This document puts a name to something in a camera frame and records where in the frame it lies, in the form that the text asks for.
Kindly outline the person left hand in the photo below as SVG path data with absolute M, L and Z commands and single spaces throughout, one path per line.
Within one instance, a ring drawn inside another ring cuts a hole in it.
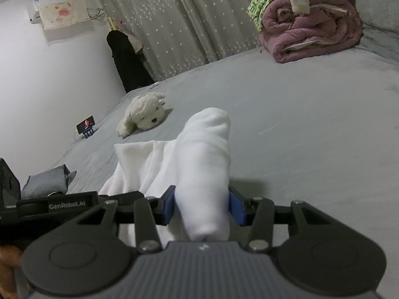
M 1 298 L 18 299 L 13 269 L 20 266 L 22 251 L 15 246 L 2 246 L 0 255 Z

